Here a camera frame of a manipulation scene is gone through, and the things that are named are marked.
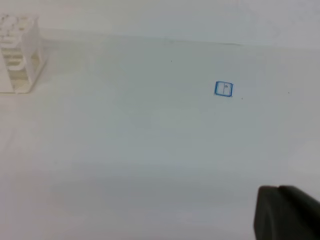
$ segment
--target blue square marker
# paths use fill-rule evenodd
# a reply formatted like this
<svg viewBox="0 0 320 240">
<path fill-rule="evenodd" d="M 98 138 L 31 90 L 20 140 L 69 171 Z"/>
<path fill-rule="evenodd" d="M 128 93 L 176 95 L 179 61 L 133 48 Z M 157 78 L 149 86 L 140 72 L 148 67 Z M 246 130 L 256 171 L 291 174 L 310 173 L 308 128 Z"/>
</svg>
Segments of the blue square marker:
<svg viewBox="0 0 320 240">
<path fill-rule="evenodd" d="M 215 83 L 214 94 L 224 97 L 232 97 L 233 84 L 225 81 L 217 81 Z"/>
</svg>

